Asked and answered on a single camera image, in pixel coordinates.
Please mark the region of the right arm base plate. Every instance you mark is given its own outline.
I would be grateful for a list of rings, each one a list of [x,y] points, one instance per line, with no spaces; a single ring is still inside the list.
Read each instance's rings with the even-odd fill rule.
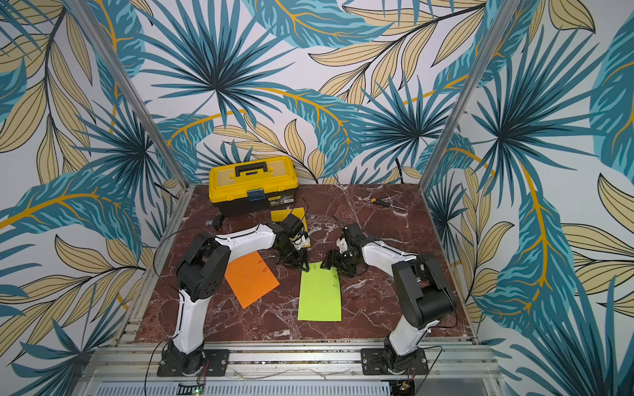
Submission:
[[[419,376],[429,373],[429,360],[422,349],[399,356],[387,347],[363,348],[361,363],[365,376]]]

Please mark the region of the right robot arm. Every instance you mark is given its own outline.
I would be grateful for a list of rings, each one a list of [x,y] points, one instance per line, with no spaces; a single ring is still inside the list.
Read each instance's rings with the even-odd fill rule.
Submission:
[[[399,250],[367,236],[358,224],[350,224],[343,227],[336,249],[327,252],[321,267],[334,268],[341,275],[354,277],[362,264],[393,277],[402,312],[382,347],[361,350],[363,374],[427,374],[429,361],[419,343],[457,306],[439,260],[432,254]]]

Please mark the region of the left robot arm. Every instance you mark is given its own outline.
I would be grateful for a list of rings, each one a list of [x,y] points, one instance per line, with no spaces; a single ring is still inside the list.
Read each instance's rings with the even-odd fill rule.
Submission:
[[[286,267],[308,272],[310,239],[302,220],[288,214],[232,234],[198,234],[177,269],[179,310],[174,335],[162,353],[163,376],[197,376],[214,360],[204,351],[207,307],[231,262],[274,249]]]

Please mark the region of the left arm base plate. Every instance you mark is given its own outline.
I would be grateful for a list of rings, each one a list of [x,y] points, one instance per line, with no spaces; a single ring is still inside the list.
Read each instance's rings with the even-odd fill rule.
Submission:
[[[158,377],[222,377],[229,363],[229,350],[197,349],[183,354],[177,348],[162,352]]]

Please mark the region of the yellow paper sheet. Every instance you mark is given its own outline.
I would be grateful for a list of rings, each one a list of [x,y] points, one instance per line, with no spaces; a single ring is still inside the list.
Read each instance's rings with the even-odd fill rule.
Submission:
[[[303,229],[305,231],[308,231],[308,226],[307,226],[307,222],[305,218],[305,209],[303,207],[296,207],[296,208],[293,208],[292,210],[287,209],[287,210],[272,211],[271,219],[274,222],[282,222],[285,218],[287,218],[287,216],[292,214],[301,220],[303,224]]]

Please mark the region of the lime green paper sheet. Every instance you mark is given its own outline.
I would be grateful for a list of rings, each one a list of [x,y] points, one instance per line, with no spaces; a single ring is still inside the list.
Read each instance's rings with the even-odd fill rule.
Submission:
[[[309,271],[301,274],[298,320],[342,320],[340,281],[335,268],[325,269],[321,267],[321,262],[317,262],[310,264]]]

